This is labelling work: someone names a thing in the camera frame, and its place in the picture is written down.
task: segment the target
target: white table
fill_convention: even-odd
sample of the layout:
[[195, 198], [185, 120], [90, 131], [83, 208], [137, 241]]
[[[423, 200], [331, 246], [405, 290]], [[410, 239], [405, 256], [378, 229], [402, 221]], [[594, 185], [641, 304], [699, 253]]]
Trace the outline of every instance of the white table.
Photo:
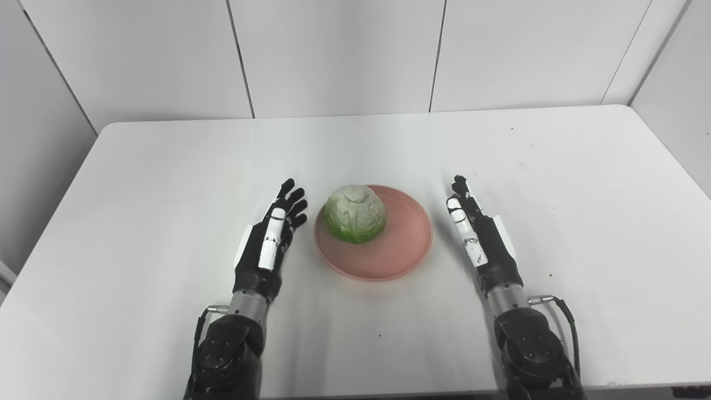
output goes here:
[[[262, 395], [495, 391], [491, 316], [444, 206], [455, 174], [502, 215], [527, 294], [572, 308], [586, 387], [711, 381], [711, 201], [615, 105], [110, 125], [0, 307], [3, 395], [181, 398], [196, 318], [230, 299], [244, 227], [287, 177], [311, 219], [269, 311]], [[429, 213], [409, 275], [365, 283], [319, 259], [315, 214], [353, 183]]]

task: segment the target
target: pink plate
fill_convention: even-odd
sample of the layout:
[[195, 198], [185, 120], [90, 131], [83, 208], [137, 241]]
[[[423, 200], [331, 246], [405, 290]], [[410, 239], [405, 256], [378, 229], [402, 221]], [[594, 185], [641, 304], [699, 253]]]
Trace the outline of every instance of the pink plate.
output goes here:
[[414, 270], [432, 245], [427, 213], [412, 197], [392, 187], [368, 185], [383, 200], [385, 230], [375, 239], [355, 244], [337, 239], [321, 209], [314, 224], [316, 248], [337, 271], [362, 280], [389, 280]]

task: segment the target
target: cabbage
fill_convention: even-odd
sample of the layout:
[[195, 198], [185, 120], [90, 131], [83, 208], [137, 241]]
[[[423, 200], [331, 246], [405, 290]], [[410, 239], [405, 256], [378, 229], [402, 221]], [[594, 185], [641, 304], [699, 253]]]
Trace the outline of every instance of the cabbage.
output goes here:
[[336, 190], [326, 201], [324, 216], [331, 234], [351, 243], [373, 240], [385, 229], [385, 205], [363, 185]]

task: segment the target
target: robotic hand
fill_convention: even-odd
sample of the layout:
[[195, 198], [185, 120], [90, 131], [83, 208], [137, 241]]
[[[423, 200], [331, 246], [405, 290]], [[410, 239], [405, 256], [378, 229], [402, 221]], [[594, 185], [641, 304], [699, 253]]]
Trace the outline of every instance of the robotic hand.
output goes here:
[[[295, 230], [306, 222], [304, 190], [292, 191], [295, 186], [293, 179], [284, 182], [262, 221], [245, 234], [230, 305], [211, 305], [198, 319], [185, 400], [259, 397], [267, 309], [282, 286], [284, 254]], [[200, 344], [209, 312], [225, 315], [208, 326]]]
[[[586, 399], [579, 380], [577, 332], [565, 302], [551, 295], [524, 296], [513, 245], [501, 219], [482, 212], [463, 176], [454, 177], [451, 187], [455, 195], [447, 199], [447, 209], [495, 317], [509, 400]], [[570, 323], [575, 367], [546, 316], [531, 308], [548, 301], [555, 301]]]

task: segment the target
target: black cable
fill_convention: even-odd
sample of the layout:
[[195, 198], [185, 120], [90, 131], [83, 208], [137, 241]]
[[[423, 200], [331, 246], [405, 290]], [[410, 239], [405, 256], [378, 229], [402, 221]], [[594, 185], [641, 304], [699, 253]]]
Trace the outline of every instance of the black cable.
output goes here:
[[575, 371], [578, 374], [578, 378], [580, 378], [580, 346], [577, 340], [577, 328], [575, 327], [575, 319], [573, 318], [573, 313], [570, 312], [570, 309], [565, 304], [565, 301], [563, 299], [559, 299], [554, 296], [553, 301], [555, 301], [555, 304], [558, 306], [558, 308], [563, 311], [565, 319], [568, 320], [568, 323], [570, 324], [570, 334], [573, 336], [573, 365], [575, 367]]
[[208, 309], [203, 311], [203, 314], [198, 318], [198, 324], [195, 326], [195, 337], [193, 338], [193, 363], [190, 370], [190, 376], [192, 377], [190, 385], [195, 383], [195, 370], [198, 367], [198, 346], [200, 346], [200, 338], [203, 336], [203, 327], [205, 327], [205, 321], [208, 319]]

